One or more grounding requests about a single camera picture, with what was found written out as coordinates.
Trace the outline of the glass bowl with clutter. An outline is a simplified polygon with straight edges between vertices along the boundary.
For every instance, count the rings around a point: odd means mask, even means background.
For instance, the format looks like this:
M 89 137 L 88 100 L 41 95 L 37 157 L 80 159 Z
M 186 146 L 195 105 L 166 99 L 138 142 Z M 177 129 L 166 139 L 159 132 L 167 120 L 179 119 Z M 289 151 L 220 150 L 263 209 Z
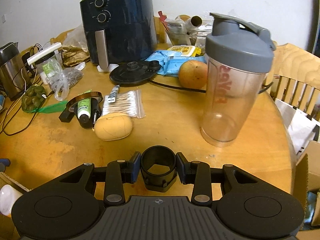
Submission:
M 173 46 L 192 45 L 204 49 L 206 36 L 212 31 L 213 20 L 188 15 L 168 18 L 162 11 L 158 11 L 155 26 L 159 43 L 167 43 L 168 38 Z

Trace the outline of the black kettle base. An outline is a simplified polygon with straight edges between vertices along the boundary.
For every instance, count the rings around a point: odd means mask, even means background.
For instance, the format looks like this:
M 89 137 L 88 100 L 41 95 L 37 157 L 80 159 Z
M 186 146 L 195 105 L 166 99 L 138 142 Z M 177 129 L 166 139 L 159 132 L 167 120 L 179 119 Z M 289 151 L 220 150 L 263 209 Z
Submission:
M 113 84 L 120 87 L 139 86 L 152 80 L 160 68 L 161 65 L 156 60 L 132 61 L 112 70 L 109 78 Z

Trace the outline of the black round cap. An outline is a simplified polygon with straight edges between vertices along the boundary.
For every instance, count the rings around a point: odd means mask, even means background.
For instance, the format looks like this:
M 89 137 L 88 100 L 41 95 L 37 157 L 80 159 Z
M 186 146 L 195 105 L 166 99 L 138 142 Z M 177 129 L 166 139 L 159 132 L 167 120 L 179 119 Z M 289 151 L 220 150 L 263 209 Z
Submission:
M 94 127 L 95 122 L 101 116 L 101 108 L 99 102 L 95 98 L 91 98 L 91 117 L 88 120 L 79 120 L 77 117 L 77 104 L 76 104 L 76 118 L 80 126 L 84 129 L 91 129 Z

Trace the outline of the green cream tube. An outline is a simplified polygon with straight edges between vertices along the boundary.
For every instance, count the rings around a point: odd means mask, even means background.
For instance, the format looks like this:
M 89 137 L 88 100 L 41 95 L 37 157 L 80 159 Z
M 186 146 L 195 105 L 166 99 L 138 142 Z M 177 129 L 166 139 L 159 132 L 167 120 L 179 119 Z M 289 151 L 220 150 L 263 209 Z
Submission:
M 79 120 L 85 121 L 91 117 L 91 98 L 85 98 L 78 102 L 77 117 Z

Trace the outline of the clear plastic bag of seeds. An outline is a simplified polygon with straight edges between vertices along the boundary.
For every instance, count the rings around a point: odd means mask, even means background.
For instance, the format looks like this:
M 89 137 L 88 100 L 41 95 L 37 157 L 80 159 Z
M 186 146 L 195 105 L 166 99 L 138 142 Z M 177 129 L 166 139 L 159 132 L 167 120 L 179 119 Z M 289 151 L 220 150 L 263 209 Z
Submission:
M 48 85 L 54 92 L 57 101 L 63 101 L 67 98 L 71 87 L 76 85 L 82 79 L 82 72 L 74 68 L 65 68 L 50 80 Z

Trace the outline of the black hexagonal cylinder part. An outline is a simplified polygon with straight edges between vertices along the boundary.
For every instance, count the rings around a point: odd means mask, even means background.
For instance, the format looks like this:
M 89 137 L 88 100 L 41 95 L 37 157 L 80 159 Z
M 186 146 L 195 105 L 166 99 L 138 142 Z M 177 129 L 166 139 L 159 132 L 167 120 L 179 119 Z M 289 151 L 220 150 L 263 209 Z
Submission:
M 152 146 L 140 160 L 145 187 L 151 191 L 167 192 L 177 177 L 176 154 L 165 146 Z

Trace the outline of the marble pattern nail clipper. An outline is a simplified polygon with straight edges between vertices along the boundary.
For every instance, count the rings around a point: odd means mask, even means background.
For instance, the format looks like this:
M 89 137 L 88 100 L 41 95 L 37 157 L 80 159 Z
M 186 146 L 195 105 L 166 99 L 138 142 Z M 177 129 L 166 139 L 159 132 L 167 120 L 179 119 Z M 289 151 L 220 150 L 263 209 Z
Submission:
M 107 97 L 108 103 L 114 103 L 114 102 L 116 102 L 119 89 L 120 89 L 120 85 L 116 85 L 116 86 L 114 86 L 114 87 L 112 88 L 110 94 L 109 94 L 108 97 Z

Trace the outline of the stainless steel electric kettle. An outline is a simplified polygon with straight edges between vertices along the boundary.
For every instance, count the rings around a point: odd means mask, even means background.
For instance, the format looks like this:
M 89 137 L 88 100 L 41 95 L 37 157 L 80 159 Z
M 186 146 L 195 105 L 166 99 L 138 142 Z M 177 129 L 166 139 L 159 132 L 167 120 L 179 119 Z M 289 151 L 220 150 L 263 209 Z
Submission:
M 1 84 L 11 101 L 31 86 L 31 80 L 14 42 L 1 47 Z

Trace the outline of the wooden chair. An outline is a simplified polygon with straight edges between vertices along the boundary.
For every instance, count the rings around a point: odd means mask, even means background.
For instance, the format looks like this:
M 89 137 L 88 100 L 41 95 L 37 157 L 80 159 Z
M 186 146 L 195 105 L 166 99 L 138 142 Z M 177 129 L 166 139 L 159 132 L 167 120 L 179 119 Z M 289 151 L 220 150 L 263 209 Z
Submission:
M 291 43 L 276 45 L 272 68 L 265 83 L 267 92 L 319 120 L 319 57 Z

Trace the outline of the small black rectangular box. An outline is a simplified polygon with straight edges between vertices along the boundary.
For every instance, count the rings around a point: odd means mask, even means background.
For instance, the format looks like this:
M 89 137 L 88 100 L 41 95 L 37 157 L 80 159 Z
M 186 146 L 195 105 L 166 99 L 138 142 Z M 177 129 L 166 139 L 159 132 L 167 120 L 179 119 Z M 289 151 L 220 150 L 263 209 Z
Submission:
M 69 111 L 69 108 L 65 108 L 62 113 L 59 115 L 59 119 L 61 122 L 69 123 L 71 120 L 76 116 L 76 106 L 72 109 L 72 111 Z

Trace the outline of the yellow wipes pack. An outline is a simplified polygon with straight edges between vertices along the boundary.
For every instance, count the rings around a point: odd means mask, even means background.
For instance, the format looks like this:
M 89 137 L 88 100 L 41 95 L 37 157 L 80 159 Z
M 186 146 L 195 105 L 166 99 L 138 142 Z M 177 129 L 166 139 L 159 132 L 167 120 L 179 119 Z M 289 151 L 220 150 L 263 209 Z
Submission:
M 175 51 L 179 52 L 181 56 L 185 57 L 195 57 L 200 56 L 202 53 L 201 48 L 192 46 L 192 45 L 178 45 L 178 46 L 172 46 L 168 48 L 169 51 Z

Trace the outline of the yellow cat-shaped case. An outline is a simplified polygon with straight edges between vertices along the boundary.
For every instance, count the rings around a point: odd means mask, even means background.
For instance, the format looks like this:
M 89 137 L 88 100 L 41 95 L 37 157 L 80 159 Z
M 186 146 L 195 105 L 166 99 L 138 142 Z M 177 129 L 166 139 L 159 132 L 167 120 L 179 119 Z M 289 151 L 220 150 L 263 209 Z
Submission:
M 133 129 L 131 118 L 124 113 L 101 116 L 93 127 L 96 136 L 103 141 L 120 140 L 129 136 Z

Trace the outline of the white computer mouse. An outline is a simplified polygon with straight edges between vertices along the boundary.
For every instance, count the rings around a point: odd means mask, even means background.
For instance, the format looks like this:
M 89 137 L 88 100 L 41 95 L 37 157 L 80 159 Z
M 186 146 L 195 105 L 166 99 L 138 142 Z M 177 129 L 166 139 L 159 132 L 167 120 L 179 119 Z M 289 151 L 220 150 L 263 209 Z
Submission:
M 0 212 L 5 216 L 11 217 L 12 207 L 22 195 L 11 185 L 4 185 L 0 192 Z

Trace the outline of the bag of cotton swabs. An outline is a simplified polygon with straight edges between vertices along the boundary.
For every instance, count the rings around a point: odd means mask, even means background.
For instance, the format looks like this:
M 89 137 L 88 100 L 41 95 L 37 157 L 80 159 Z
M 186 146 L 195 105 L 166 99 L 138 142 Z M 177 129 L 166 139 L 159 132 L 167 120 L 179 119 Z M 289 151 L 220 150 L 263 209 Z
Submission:
M 111 113 L 124 113 L 131 118 L 143 118 L 145 116 L 142 104 L 142 92 L 140 89 L 120 93 L 115 102 L 108 101 L 108 95 L 104 98 L 102 115 Z

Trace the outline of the dark blue air fryer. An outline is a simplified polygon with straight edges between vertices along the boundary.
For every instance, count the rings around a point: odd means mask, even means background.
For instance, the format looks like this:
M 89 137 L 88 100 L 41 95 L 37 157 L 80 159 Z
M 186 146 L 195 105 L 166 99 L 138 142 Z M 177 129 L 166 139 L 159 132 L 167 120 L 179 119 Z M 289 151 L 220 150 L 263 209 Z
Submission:
M 80 11 L 93 64 L 100 54 L 120 64 L 146 59 L 156 50 L 152 0 L 82 0 Z

